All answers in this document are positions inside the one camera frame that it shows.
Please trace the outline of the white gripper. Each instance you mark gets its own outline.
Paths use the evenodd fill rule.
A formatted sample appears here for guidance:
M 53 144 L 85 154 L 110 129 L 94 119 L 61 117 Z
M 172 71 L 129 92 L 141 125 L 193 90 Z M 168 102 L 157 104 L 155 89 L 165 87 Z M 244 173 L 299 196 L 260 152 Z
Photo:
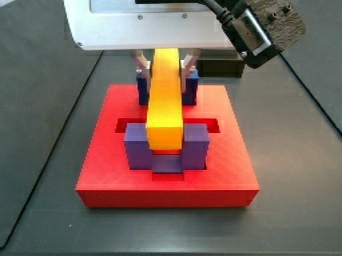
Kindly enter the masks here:
M 232 48 L 220 23 L 197 3 L 136 4 L 135 0 L 64 0 L 73 41 L 82 50 L 193 48 L 180 60 L 181 92 L 200 56 L 197 48 Z M 131 58 L 145 80 L 151 62 L 141 50 Z

